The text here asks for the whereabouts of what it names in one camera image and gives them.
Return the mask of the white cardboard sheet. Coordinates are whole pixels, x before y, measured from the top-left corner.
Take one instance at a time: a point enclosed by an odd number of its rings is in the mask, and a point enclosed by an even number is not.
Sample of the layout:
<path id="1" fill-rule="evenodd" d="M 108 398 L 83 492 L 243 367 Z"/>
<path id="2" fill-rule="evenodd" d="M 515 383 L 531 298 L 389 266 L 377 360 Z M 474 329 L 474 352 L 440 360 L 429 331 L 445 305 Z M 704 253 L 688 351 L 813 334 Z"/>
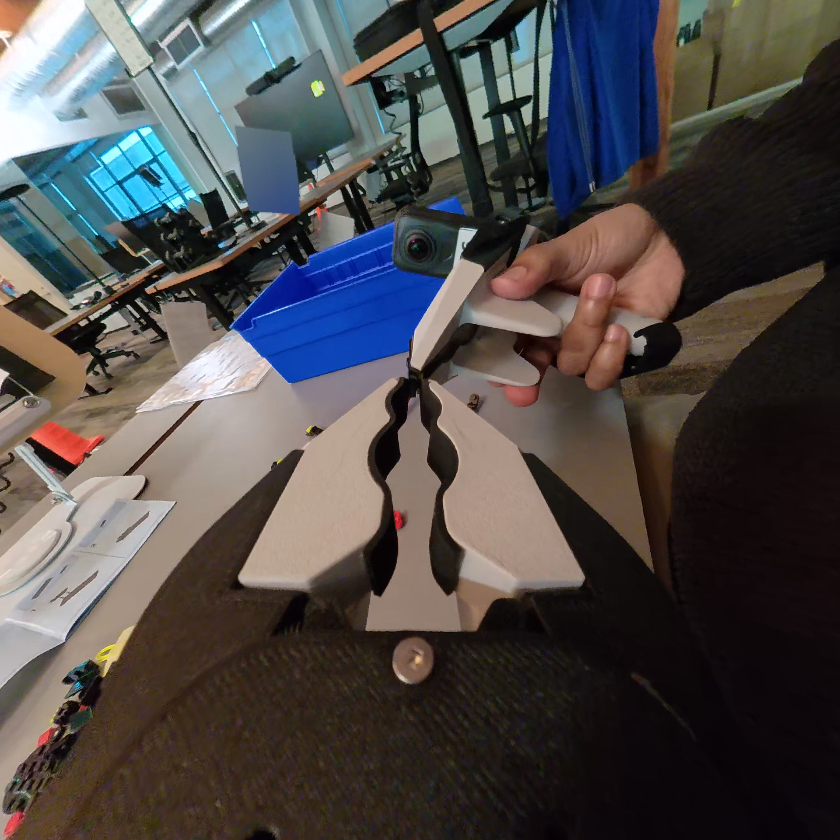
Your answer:
<path id="1" fill-rule="evenodd" d="M 161 315 L 179 370 L 217 340 L 200 301 L 163 302 Z"/>

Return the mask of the pile of loose lego pieces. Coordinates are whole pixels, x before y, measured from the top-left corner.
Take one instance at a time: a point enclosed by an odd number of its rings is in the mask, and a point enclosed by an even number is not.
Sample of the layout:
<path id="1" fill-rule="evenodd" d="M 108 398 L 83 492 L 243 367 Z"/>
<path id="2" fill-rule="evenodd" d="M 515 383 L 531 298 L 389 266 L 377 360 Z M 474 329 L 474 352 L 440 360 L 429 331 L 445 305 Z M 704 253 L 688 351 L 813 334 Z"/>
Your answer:
<path id="1" fill-rule="evenodd" d="M 103 680 L 119 660 L 133 630 L 134 626 L 126 627 L 114 643 L 72 668 L 61 680 L 67 691 L 47 729 L 14 772 L 2 777 L 3 839 L 15 838 L 33 803 L 67 761 L 81 730 L 93 718 Z"/>

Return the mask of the large black monitor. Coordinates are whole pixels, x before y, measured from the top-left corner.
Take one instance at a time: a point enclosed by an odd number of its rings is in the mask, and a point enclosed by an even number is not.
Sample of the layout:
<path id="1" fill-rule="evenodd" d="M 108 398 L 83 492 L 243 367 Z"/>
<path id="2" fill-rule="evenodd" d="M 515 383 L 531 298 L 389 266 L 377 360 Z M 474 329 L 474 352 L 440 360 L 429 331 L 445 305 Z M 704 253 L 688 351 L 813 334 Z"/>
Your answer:
<path id="1" fill-rule="evenodd" d="M 354 139 L 354 128 L 322 51 L 260 93 L 235 105 L 244 126 L 287 132 L 300 163 L 320 158 Z"/>

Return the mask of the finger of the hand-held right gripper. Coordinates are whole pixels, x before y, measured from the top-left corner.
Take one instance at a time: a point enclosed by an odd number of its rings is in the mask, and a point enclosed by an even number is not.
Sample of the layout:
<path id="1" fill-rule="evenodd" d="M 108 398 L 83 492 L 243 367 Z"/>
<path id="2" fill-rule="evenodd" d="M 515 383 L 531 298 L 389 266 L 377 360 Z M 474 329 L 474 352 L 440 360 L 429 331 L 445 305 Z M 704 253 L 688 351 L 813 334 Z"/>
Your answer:
<path id="1" fill-rule="evenodd" d="M 468 326 L 501 329 L 501 320 L 488 288 L 489 280 L 503 269 L 503 261 L 489 267 L 469 259 L 457 259 L 443 285 L 417 324 L 409 350 L 409 370 L 417 378 L 429 378 L 444 364 L 450 340 L 461 325 L 461 313 L 467 307 Z"/>
<path id="2" fill-rule="evenodd" d="M 460 324 L 447 338 L 441 349 L 420 369 L 420 378 L 432 379 L 438 372 L 446 371 L 457 351 L 471 342 L 477 332 L 478 326 L 473 323 Z"/>

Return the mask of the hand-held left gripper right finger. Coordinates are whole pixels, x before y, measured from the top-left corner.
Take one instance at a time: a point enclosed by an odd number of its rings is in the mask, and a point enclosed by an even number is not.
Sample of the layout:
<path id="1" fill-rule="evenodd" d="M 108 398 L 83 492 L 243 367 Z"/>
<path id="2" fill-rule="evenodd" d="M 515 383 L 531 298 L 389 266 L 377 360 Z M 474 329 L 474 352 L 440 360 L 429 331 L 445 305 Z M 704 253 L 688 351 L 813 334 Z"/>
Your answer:
<path id="1" fill-rule="evenodd" d="M 520 448 L 442 385 L 420 396 L 439 480 L 429 559 L 460 628 L 477 630 L 501 599 L 580 590 L 585 573 Z"/>

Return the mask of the blue plastic bin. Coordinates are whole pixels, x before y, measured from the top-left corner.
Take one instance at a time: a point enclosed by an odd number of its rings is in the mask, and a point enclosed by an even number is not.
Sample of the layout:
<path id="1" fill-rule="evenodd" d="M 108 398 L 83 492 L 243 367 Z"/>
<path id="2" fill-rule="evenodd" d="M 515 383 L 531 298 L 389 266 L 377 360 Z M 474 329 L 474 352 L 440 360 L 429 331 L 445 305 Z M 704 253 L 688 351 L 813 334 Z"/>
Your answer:
<path id="1" fill-rule="evenodd" d="M 456 197 L 433 210 L 464 215 Z M 232 325 L 288 382 L 407 351 L 443 280 L 396 268 L 395 221 L 281 271 Z"/>

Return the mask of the person's right forearm black sleeve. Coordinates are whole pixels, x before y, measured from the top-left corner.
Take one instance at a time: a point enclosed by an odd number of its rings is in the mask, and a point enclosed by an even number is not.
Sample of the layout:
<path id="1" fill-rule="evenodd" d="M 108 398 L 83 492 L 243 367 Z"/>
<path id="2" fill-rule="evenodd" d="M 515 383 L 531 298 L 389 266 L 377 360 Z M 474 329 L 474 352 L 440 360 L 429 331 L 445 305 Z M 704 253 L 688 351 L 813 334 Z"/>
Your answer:
<path id="1" fill-rule="evenodd" d="M 676 320 L 815 263 L 837 266 L 839 42 L 759 117 L 719 124 L 629 202 L 653 218 L 684 268 Z"/>

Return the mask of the red plastic object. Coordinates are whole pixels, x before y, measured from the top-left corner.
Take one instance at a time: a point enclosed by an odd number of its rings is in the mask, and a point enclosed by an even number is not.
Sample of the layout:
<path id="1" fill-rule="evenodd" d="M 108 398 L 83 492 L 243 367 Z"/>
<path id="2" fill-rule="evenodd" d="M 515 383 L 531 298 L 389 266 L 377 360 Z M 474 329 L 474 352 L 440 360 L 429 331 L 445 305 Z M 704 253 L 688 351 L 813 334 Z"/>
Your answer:
<path id="1" fill-rule="evenodd" d="M 82 465 L 104 441 L 104 436 L 83 437 L 53 422 L 46 423 L 26 439 L 37 456 L 63 476 Z"/>

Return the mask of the black webcam bar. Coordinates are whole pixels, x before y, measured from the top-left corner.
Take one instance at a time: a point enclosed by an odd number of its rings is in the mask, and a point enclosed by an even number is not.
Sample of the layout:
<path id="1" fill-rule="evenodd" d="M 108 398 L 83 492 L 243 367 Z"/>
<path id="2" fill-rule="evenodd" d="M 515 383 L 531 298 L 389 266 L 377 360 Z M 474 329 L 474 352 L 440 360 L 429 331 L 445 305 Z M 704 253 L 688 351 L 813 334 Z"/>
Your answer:
<path id="1" fill-rule="evenodd" d="M 255 81 L 251 82 L 245 89 L 246 96 L 254 97 L 259 95 L 268 88 L 283 81 L 298 67 L 299 64 L 293 56 L 284 59 L 279 65 L 270 68 Z"/>

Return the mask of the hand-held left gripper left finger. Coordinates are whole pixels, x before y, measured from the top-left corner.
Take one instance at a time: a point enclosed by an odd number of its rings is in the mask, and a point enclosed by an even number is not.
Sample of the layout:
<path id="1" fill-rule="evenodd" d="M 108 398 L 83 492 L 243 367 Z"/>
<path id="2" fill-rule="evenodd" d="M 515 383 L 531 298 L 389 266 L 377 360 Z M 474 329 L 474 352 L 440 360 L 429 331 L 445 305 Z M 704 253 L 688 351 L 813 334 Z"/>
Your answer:
<path id="1" fill-rule="evenodd" d="M 290 474 L 238 573 L 246 589 L 298 592 L 366 627 L 397 559 L 392 493 L 405 380 L 392 378 L 287 458 Z"/>

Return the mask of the person's right hand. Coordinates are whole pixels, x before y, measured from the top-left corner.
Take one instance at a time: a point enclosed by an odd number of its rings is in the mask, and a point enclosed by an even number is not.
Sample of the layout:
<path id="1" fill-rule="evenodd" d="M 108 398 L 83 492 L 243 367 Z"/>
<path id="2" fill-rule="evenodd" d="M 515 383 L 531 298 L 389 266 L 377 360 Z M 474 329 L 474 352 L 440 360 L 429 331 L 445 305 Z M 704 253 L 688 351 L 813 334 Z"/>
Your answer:
<path id="1" fill-rule="evenodd" d="M 536 385 L 504 385 L 514 406 L 534 404 L 546 370 L 582 376 L 593 391 L 619 379 L 631 337 L 611 323 L 615 308 L 667 320 L 675 309 L 685 268 L 675 247 L 642 207 L 625 204 L 587 220 L 553 240 L 524 250 L 490 284 L 500 298 L 528 299 L 546 286 L 579 301 L 559 338 L 520 337 L 521 356 L 539 371 Z"/>

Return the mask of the white desk stand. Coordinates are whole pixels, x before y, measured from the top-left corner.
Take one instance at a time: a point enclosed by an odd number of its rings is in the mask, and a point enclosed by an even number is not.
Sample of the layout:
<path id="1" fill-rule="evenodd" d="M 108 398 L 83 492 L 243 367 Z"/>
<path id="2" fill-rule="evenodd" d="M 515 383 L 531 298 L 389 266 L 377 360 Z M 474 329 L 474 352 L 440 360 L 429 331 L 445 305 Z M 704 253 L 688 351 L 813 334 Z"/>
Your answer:
<path id="1" fill-rule="evenodd" d="M 104 476 L 83 482 L 76 497 L 37 456 L 28 439 L 82 393 L 81 359 L 51 334 L 1 307 L 1 449 L 14 452 L 46 484 L 53 506 L 1 558 L 1 594 L 19 589 L 67 547 L 80 525 L 116 500 L 138 498 L 144 476 Z"/>

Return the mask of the clear plastic bag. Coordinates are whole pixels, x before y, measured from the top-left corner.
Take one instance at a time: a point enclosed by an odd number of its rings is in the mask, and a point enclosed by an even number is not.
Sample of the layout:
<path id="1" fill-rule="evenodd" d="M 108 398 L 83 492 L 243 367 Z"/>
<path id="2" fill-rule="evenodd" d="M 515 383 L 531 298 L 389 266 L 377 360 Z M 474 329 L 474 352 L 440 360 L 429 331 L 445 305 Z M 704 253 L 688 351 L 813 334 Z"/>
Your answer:
<path id="1" fill-rule="evenodd" d="M 239 333 L 232 331 L 208 345 L 142 404 L 136 413 L 192 405 L 255 389 L 271 370 Z"/>

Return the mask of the lego instruction booklet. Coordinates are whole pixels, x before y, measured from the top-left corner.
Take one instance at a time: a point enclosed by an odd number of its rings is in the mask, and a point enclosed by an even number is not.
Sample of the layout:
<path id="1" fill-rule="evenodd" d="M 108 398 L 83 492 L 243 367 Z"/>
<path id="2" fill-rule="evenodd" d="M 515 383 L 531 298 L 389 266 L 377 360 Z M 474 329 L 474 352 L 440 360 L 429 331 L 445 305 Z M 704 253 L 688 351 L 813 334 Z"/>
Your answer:
<path id="1" fill-rule="evenodd" d="M 116 500 L 2 610 L 1 687 L 63 645 L 175 507 L 173 500 Z"/>

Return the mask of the long wooden office desk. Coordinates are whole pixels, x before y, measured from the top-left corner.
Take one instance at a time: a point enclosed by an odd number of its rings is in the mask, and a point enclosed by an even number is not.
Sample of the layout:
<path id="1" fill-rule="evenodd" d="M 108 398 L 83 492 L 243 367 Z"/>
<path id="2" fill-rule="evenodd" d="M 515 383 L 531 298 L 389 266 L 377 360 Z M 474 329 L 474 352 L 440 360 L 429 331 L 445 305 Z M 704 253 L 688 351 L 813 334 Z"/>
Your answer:
<path id="1" fill-rule="evenodd" d="M 362 153 L 339 171 L 330 173 L 316 183 L 314 188 L 306 192 L 300 202 L 300 213 L 270 214 L 260 227 L 251 228 L 247 233 L 238 237 L 231 248 L 227 248 L 205 264 L 184 272 L 163 274 L 163 264 L 155 262 L 147 269 L 132 277 L 121 289 L 101 299 L 93 306 L 76 315 L 70 315 L 48 326 L 45 331 L 55 338 L 62 339 L 71 329 L 85 321 L 104 318 L 117 309 L 130 309 L 135 312 L 143 331 L 152 331 L 153 342 L 168 339 L 162 325 L 153 315 L 143 307 L 145 303 L 153 303 L 166 292 L 188 291 L 202 302 L 211 316 L 227 329 L 233 322 L 233 314 L 227 310 L 217 296 L 213 294 L 213 285 L 220 282 L 238 284 L 244 280 L 245 256 L 253 250 L 258 250 L 258 257 L 263 259 L 267 253 L 274 253 L 285 248 L 290 257 L 297 262 L 305 263 L 314 253 L 314 247 L 305 228 L 305 222 L 310 212 L 334 194 L 341 193 L 343 203 L 353 219 L 355 230 L 365 233 L 372 230 L 373 223 L 361 196 L 357 179 L 367 170 L 382 163 L 385 157 L 401 142 L 400 136 L 390 134 L 385 141 L 373 149 Z"/>

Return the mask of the person's black clothed torso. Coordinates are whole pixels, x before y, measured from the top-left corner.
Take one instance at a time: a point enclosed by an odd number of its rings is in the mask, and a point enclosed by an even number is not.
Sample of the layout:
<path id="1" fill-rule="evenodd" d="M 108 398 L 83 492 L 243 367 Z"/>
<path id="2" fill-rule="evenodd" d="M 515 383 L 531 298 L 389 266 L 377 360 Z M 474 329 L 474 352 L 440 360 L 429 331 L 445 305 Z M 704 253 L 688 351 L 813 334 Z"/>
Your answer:
<path id="1" fill-rule="evenodd" d="M 743 736 L 838 838 L 838 264 L 745 348 L 675 446 L 675 592 Z"/>

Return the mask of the tall wooden top desk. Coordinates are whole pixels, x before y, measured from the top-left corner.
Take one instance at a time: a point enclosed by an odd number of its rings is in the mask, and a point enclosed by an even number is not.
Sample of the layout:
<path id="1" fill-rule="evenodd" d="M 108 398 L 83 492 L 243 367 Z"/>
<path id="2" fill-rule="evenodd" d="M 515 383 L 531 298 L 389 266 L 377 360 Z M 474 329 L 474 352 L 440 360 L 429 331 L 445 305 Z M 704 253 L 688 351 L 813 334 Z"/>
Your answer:
<path id="1" fill-rule="evenodd" d="M 418 125 L 418 99 L 426 86 L 437 86 L 452 120 L 459 159 L 474 214 L 487 217 L 494 212 L 491 192 L 499 192 L 507 210 L 520 211 L 519 198 L 529 201 L 546 196 L 547 175 L 537 164 L 534 150 L 539 141 L 540 66 L 539 51 L 543 20 L 549 2 L 405 2 L 401 11 L 392 7 L 369 26 L 401 23 L 399 38 L 385 41 L 381 28 L 374 44 L 381 49 L 370 53 L 357 66 L 343 73 L 350 88 L 373 85 L 388 77 L 404 78 L 410 102 L 409 123 Z M 513 70 L 513 41 L 517 27 L 534 15 L 532 43 L 532 93 L 517 96 Z M 480 117 L 490 125 L 497 168 L 487 176 L 480 153 L 474 115 L 463 82 L 460 61 L 479 58 L 486 97 L 486 111 Z"/>

